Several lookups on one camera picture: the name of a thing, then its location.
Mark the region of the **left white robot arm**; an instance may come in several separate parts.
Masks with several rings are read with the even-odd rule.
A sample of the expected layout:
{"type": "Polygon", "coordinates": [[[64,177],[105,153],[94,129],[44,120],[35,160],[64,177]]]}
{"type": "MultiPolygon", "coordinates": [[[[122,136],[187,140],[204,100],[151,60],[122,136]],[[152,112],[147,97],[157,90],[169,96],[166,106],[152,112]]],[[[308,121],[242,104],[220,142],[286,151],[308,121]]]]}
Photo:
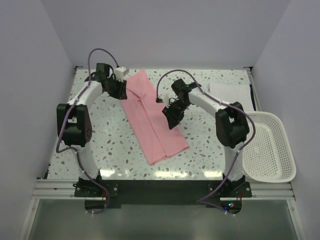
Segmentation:
{"type": "Polygon", "coordinates": [[[97,98],[103,94],[126,100],[129,69],[123,66],[112,68],[109,64],[98,63],[95,72],[89,72],[83,88],[68,103],[56,107],[57,144],[55,151],[63,153],[71,150],[75,153],[79,178],[88,180],[86,191],[92,196],[99,196],[104,184],[99,181],[100,170],[91,150],[93,127],[89,110],[97,98]]]}

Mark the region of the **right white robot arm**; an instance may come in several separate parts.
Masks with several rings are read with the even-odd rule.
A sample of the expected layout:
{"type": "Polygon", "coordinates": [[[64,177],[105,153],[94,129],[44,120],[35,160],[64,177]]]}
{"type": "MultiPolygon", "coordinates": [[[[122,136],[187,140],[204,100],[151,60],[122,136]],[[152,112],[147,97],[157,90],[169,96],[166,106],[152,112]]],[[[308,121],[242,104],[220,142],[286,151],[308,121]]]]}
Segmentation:
{"type": "Polygon", "coordinates": [[[202,89],[195,82],[186,84],[181,78],[174,81],[171,89],[175,97],[163,98],[157,96],[157,103],[164,103],[162,113],[165,115],[168,128],[172,130],[183,120],[185,111],[194,105],[206,111],[215,120],[216,137],[224,147],[225,167],[227,172],[222,174],[222,181],[212,193],[221,188],[230,197],[235,196],[241,186],[239,180],[245,181],[236,169],[236,164],[243,163],[243,149],[246,146],[250,128],[247,120],[250,119],[239,102],[228,103],[218,100],[202,89]]]}

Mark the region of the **pink t shirt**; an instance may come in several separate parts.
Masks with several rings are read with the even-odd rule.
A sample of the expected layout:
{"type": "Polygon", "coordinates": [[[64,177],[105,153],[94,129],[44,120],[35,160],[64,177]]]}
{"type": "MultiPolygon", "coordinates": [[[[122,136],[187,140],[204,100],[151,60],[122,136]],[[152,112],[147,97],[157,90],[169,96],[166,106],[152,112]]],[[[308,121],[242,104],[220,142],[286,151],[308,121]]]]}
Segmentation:
{"type": "Polygon", "coordinates": [[[121,106],[149,165],[187,149],[189,144],[178,127],[168,127],[162,113],[165,105],[156,102],[156,89],[144,69],[128,77],[127,99],[121,106]]]}

